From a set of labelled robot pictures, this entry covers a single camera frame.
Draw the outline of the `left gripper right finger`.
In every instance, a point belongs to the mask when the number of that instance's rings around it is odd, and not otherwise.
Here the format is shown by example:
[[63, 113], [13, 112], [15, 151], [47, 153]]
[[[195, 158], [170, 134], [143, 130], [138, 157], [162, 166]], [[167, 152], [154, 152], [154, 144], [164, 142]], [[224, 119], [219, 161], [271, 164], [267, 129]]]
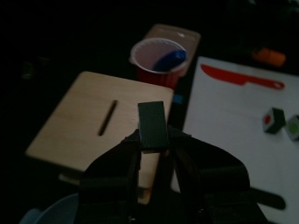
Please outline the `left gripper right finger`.
[[267, 224], [240, 160], [175, 128], [168, 137], [187, 223]]

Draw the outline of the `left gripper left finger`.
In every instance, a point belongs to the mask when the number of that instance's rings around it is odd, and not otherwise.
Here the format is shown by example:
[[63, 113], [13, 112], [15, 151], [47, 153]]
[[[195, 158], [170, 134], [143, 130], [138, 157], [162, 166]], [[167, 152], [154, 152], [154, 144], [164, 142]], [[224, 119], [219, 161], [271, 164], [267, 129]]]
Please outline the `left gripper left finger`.
[[135, 131], [88, 166], [79, 181], [78, 224], [134, 224], [140, 169]]

